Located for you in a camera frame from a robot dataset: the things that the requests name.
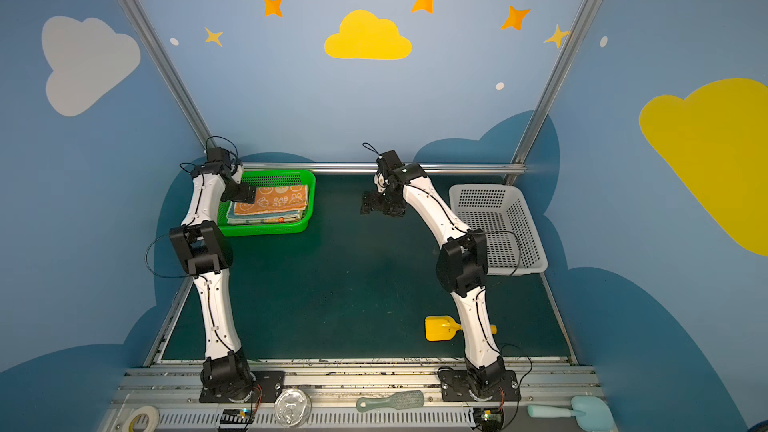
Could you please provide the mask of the green plastic basket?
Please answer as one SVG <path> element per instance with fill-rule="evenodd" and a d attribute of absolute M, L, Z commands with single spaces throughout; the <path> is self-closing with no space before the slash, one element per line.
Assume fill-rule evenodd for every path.
<path fill-rule="evenodd" d="M 234 216 L 232 205 L 235 202 L 223 202 L 219 205 L 216 222 L 226 237 L 244 237 L 258 235 L 294 234 L 303 232 L 312 217 L 316 178 L 308 170 L 282 171 L 247 171 L 243 173 L 242 181 L 258 187 L 282 187 L 292 185 L 307 185 L 309 187 L 309 202 L 301 222 L 281 226 L 228 226 L 227 216 Z"/>

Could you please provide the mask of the teal owl pattern towel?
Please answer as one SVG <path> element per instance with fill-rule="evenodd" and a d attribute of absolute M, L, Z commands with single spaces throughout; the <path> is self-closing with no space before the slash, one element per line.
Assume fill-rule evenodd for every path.
<path fill-rule="evenodd" d="M 303 211 L 288 211 L 270 214 L 254 214 L 248 216 L 227 216 L 229 224 L 272 224 L 272 223 L 294 223 L 302 220 Z"/>

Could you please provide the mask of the orange pattern towel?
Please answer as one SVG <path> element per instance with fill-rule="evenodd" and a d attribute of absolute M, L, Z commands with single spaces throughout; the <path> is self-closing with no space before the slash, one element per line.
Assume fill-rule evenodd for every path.
<path fill-rule="evenodd" d="M 250 217 L 303 211 L 308 202 L 309 187 L 307 185 L 258 187 L 254 201 L 234 203 L 232 213 L 235 217 Z"/>

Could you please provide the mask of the grey plastic basket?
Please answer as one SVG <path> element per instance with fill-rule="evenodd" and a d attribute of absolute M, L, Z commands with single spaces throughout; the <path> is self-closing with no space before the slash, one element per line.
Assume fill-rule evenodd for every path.
<path fill-rule="evenodd" d="M 452 211 L 488 242 L 488 272 L 495 276 L 541 274 L 548 259 L 522 192 L 499 184 L 456 184 Z"/>

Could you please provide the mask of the striped rabbit text towel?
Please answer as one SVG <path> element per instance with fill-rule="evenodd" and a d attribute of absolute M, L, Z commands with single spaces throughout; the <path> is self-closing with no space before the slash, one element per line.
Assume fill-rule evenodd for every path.
<path fill-rule="evenodd" d="M 256 218 L 255 220 L 228 220 L 227 225 L 237 226 L 237 227 L 281 226 L 281 225 L 296 224 L 299 222 L 301 222 L 301 219 L 298 219 L 298 218 L 277 217 L 277 218 L 264 218 L 264 219 Z"/>

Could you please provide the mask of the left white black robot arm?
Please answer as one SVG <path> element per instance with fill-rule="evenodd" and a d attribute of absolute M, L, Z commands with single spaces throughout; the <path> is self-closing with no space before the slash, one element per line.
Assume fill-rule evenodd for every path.
<path fill-rule="evenodd" d="M 232 247 L 218 226 L 222 202 L 248 190 L 242 166 L 231 159 L 207 159 L 191 172 L 193 193 L 181 224 L 169 231 L 184 273 L 192 278 L 205 331 L 201 371 L 207 400 L 243 402 L 251 397 L 255 378 L 237 334 L 229 293 Z"/>

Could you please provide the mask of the grey green brush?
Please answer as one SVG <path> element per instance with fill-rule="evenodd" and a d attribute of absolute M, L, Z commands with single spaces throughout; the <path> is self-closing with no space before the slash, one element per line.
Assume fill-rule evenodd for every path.
<path fill-rule="evenodd" d="M 425 397 L 420 390 L 396 392 L 386 397 L 360 397 L 356 402 L 356 410 L 367 413 L 377 409 L 409 410 L 421 408 Z"/>

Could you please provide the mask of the clear round lid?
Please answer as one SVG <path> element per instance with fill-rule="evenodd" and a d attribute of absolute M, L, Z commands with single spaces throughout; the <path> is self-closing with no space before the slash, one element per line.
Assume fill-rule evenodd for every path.
<path fill-rule="evenodd" d="M 283 427 L 298 427 L 309 419 L 311 409 L 311 400 L 306 392 L 287 388 L 275 400 L 274 417 Z"/>

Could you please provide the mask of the white tape roll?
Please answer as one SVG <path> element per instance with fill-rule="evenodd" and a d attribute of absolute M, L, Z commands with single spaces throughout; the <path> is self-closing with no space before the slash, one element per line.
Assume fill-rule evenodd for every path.
<path fill-rule="evenodd" d="M 160 424 L 160 412 L 154 406 L 142 406 L 132 411 L 124 423 L 128 432 L 155 432 Z"/>

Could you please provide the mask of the right small circuit board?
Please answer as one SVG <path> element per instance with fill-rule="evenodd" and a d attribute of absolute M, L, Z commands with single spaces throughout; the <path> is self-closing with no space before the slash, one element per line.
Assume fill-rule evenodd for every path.
<path fill-rule="evenodd" d="M 472 410 L 473 431 L 499 432 L 503 428 L 504 413 L 498 409 L 474 408 Z"/>

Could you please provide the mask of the aluminium rear frame bar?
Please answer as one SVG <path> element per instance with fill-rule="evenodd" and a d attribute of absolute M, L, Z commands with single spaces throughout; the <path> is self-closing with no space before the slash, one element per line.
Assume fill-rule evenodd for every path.
<path fill-rule="evenodd" d="M 422 168 L 429 175 L 522 175 L 523 164 L 428 164 Z M 299 163 L 299 162 L 245 162 L 245 171 L 308 170 L 316 175 L 373 175 L 378 166 L 371 163 Z"/>

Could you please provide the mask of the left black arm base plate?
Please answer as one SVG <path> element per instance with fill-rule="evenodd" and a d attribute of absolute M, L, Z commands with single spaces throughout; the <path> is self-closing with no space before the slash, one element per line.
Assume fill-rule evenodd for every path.
<path fill-rule="evenodd" d="M 245 404 L 250 401 L 256 402 L 258 399 L 262 403 L 274 403 L 277 397 L 282 393 L 285 381 L 285 372 L 279 370 L 256 370 L 251 372 L 252 387 L 248 396 L 242 398 L 228 398 L 223 394 L 216 395 L 214 392 L 203 389 L 198 401 L 200 403 L 216 404 Z"/>

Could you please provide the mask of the aluminium frame post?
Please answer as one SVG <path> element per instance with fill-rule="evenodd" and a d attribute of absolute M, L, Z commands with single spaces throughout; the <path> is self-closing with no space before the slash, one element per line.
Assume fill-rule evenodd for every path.
<path fill-rule="evenodd" d="M 117 2 L 191 127 L 199 142 L 201 154 L 204 155 L 207 145 L 215 143 L 215 140 L 212 139 L 213 133 L 173 64 L 171 56 L 141 0 L 117 0 Z"/>
<path fill-rule="evenodd" d="M 515 149 L 511 164 L 523 168 L 603 0 L 582 0 L 542 95 Z"/>

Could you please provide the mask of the aluminium front rail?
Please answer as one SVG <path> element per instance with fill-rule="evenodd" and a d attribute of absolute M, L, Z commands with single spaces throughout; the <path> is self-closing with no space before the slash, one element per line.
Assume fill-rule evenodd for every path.
<path fill-rule="evenodd" d="M 427 359 L 318 359 L 263 360 L 252 370 L 285 372 L 284 389 L 306 392 L 312 404 L 309 419 L 299 431 L 378 430 L 428 428 L 471 431 L 474 408 L 498 409 L 507 419 L 509 431 L 532 423 L 528 405 L 570 407 L 575 396 L 604 396 L 595 371 L 576 366 L 560 357 L 522 357 L 507 360 L 507 371 L 521 380 L 521 398 L 507 402 L 444 402 L 436 372 L 440 367 L 461 370 L 461 363 L 451 358 Z M 191 361 L 170 361 L 147 368 L 128 370 L 99 426 L 102 431 L 125 431 L 123 426 L 133 410 L 154 406 L 160 412 L 156 431 L 217 431 L 224 409 L 252 411 L 254 422 L 248 431 L 287 430 L 274 417 L 274 403 L 250 401 L 245 404 L 200 403 L 202 387 L 199 366 Z M 360 397 L 386 397 L 396 392 L 420 390 L 425 397 L 421 408 L 409 410 L 377 409 L 367 413 L 356 410 Z"/>

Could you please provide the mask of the aluminium right frame post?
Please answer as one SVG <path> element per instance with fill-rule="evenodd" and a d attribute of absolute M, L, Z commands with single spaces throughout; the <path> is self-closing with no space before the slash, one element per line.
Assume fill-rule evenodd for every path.
<path fill-rule="evenodd" d="M 542 95 L 515 149 L 511 164 L 523 168 L 603 0 L 582 0 Z"/>

